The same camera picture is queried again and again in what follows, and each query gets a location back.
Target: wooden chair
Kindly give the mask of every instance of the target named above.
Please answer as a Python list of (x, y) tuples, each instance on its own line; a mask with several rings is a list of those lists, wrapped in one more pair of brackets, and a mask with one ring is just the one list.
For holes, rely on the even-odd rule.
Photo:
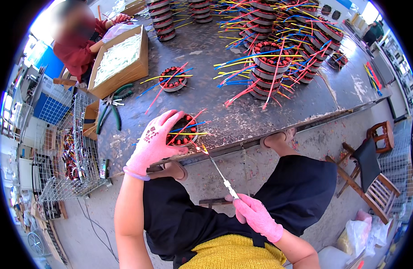
[[(64, 86), (70, 86), (70, 87), (75, 86), (78, 81), (70, 73), (67, 73), (66, 76), (64, 76), (65, 70), (66, 70), (66, 67), (63, 66), (63, 69), (61, 70), (60, 75), (58, 76), (58, 78), (53, 78), (53, 83), (64, 85)], [(85, 93), (88, 92), (88, 90), (85, 89), (85, 88), (76, 87), (76, 89), (80, 89), (81, 91), (83, 91)]]
[[(345, 185), (337, 194), (339, 197), (344, 190), (351, 186), (364, 201), (373, 209), (384, 224), (389, 222), (388, 214), (392, 209), (393, 201), (401, 192), (380, 172), (380, 166), (376, 158), (375, 142), (372, 138), (365, 141), (358, 149), (354, 150), (347, 143), (343, 143), (347, 151), (345, 156), (336, 163), (331, 157), (326, 156), (328, 162), (337, 164), (338, 174), (345, 179)], [(347, 158), (355, 160), (356, 168), (348, 175), (339, 165)], [(361, 186), (355, 182), (355, 178), (361, 175)]]
[[(379, 136), (377, 134), (377, 129), (380, 127), (383, 128), (383, 134)], [(367, 131), (367, 139), (370, 139), (370, 138), (374, 139), (377, 153), (388, 152), (392, 150), (393, 147), (395, 146), (395, 143), (393, 140), (393, 129), (389, 121), (380, 122), (379, 124), (376, 124), (372, 126), (371, 128), (369, 128)], [(377, 148), (377, 142), (383, 139), (384, 139), (384, 144), (385, 144), (384, 148)]]

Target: small flame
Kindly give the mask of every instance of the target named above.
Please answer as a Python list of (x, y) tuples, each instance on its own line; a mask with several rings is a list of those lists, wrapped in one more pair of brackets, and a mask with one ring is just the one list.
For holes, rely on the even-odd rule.
[(205, 154), (209, 154), (208, 150), (205, 148), (205, 145), (202, 143), (203, 150), (200, 147), (196, 147), (196, 150), (199, 152), (203, 152)]

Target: person in red shirt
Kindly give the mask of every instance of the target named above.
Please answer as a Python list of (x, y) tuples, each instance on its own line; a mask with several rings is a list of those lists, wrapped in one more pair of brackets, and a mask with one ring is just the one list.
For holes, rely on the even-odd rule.
[(104, 44), (103, 36), (112, 26), (127, 19), (128, 15), (118, 14), (113, 20), (100, 21), (79, 0), (59, 3), (52, 10), (54, 54), (79, 83), (88, 85), (94, 60)]

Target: metal workbench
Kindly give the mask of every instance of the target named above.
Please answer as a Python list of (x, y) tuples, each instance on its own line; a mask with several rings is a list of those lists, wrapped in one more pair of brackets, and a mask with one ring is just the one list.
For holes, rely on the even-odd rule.
[[(315, 81), (310, 84), (295, 85), (294, 94), (282, 90), (291, 97), (290, 100), (278, 97), (282, 107), (271, 100), (267, 108), (262, 110), (264, 101), (245, 94), (225, 108), (225, 101), (246, 86), (230, 85), (217, 88), (223, 78), (212, 79), (218, 72), (214, 70), (213, 65), (244, 56), (242, 52), (245, 48), (240, 46), (239, 51), (225, 49), (225, 45), (232, 39), (219, 36), (236, 37), (238, 32), (217, 33), (220, 29), (216, 24), (216, 18), (211, 23), (192, 23), (178, 28), (177, 36), (163, 43), (152, 37), (152, 32), (149, 32), (150, 75), (147, 78), (158, 76), (166, 68), (182, 66), (186, 62), (189, 62), (187, 68), (194, 67), (188, 73), (193, 77), (188, 78), (187, 87), (175, 93), (163, 91), (147, 115), (145, 111), (160, 87), (150, 90), (139, 99), (136, 99), (136, 96), (156, 84), (158, 80), (140, 85), (140, 82), (147, 79), (143, 78), (134, 83), (134, 95), (124, 99), (125, 106), (118, 107), (122, 119), (121, 132), (116, 130), (114, 117), (108, 115), (98, 136), (99, 157), (109, 159), (109, 176), (122, 172), (123, 166), (135, 149), (132, 144), (138, 141), (137, 138), (141, 136), (150, 120), (170, 109), (184, 110), (195, 115), (207, 108), (198, 117), (198, 122), (212, 122), (200, 125), (199, 131), (210, 132), (213, 136), (203, 136), (197, 143), (204, 143), (211, 155), (216, 156), (241, 149), (241, 143), (245, 144), (244, 147), (256, 145), (261, 137), (281, 129), (296, 126), (301, 130), (327, 119), (348, 115), (390, 95), (388, 89), (384, 88), (383, 96), (379, 96), (371, 87), (363, 66), (369, 60), (369, 56), (353, 41), (345, 38), (341, 50), (348, 57), (349, 63), (342, 70), (333, 69), (327, 63), (323, 63), (324, 69), (321, 74), (326, 82), (316, 76)], [(234, 67), (221, 70), (228, 72), (238, 69)], [(174, 156), (171, 159), (188, 164), (204, 158), (203, 153), (197, 153), (193, 146), (189, 148), (190, 151), (186, 155)]]

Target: black chair seat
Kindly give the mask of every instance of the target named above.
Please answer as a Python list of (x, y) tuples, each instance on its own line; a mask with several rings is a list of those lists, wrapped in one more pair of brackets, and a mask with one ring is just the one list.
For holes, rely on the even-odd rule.
[(352, 157), (358, 161), (361, 169), (361, 187), (365, 193), (381, 172), (375, 150), (375, 142), (370, 138), (360, 145), (352, 154)]

